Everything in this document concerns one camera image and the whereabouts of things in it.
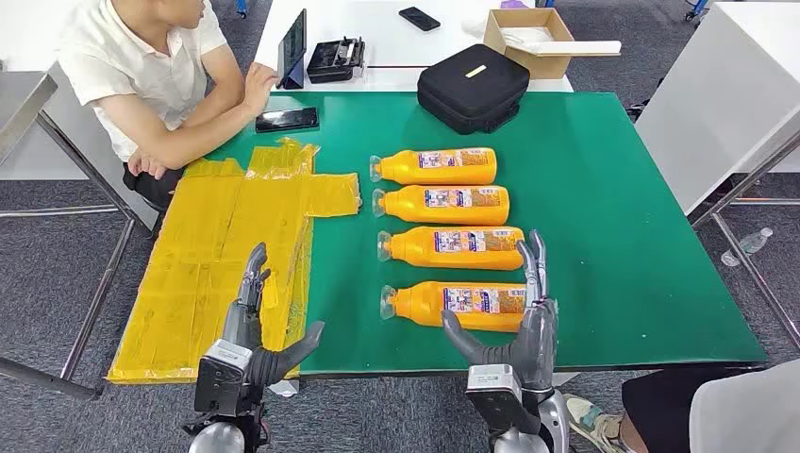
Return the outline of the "person's left hand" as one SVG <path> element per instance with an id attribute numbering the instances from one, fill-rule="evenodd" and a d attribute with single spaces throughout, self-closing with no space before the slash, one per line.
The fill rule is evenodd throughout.
<path id="1" fill-rule="evenodd" d="M 128 171 L 133 176 L 148 174 L 156 180 L 160 180 L 167 172 L 168 168 L 157 158 L 149 153 L 137 149 L 127 161 Z"/>

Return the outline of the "person's right hand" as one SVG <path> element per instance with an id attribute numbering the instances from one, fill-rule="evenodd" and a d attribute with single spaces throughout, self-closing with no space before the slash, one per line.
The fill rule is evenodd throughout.
<path id="1" fill-rule="evenodd" d="M 258 62 L 253 62 L 244 81 L 242 103 L 253 115 L 264 111 L 271 89 L 278 80 L 274 69 Z"/>

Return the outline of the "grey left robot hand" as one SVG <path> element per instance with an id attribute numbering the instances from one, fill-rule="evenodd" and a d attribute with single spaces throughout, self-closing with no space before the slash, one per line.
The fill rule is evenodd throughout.
<path id="1" fill-rule="evenodd" d="M 262 346 L 259 318 L 263 288 L 271 270 L 265 267 L 267 248 L 258 243 L 244 266 L 237 297 L 228 307 L 221 341 L 234 354 L 227 362 L 240 371 L 244 383 L 276 384 L 319 346 L 325 322 L 316 321 L 304 337 L 281 351 Z"/>

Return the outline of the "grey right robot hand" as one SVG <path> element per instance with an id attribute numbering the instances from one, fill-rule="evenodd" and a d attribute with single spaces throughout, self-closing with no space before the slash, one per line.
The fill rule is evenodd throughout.
<path id="1" fill-rule="evenodd" d="M 525 304 L 517 334 L 509 344 L 485 346 L 465 331 L 450 310 L 442 311 L 442 325 L 452 345 L 471 365 L 508 364 L 523 391 L 545 394 L 553 390 L 558 304 L 549 296 L 546 246 L 537 229 L 516 243 L 525 267 Z"/>

